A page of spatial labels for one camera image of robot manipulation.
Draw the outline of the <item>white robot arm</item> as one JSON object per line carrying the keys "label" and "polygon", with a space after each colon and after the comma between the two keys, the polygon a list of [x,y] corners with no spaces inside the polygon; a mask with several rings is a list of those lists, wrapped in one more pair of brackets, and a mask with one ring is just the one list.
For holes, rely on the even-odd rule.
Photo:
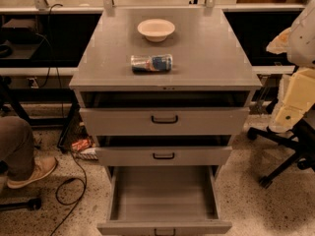
{"label": "white robot arm", "polygon": [[311,0],[292,25],[266,47],[270,53],[285,53],[297,66],[291,76],[283,75],[278,102],[272,111],[269,129],[276,133],[290,130],[315,104],[315,0]]}

